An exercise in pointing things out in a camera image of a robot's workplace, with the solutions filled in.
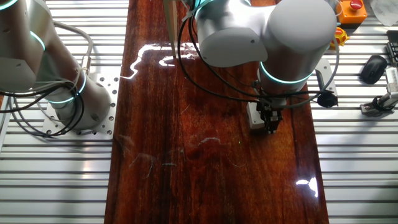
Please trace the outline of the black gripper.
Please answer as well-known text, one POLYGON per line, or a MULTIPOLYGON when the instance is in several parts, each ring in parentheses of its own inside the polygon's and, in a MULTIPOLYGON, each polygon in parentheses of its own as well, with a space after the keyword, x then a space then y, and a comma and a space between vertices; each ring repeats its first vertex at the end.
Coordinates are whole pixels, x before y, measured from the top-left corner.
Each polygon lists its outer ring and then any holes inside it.
POLYGON ((285 98, 260 98, 259 101, 262 104, 257 104, 256 110, 260 113, 261 117, 266 118, 266 131, 269 134, 274 134, 283 118, 281 116, 273 116, 273 110, 284 109, 285 98))

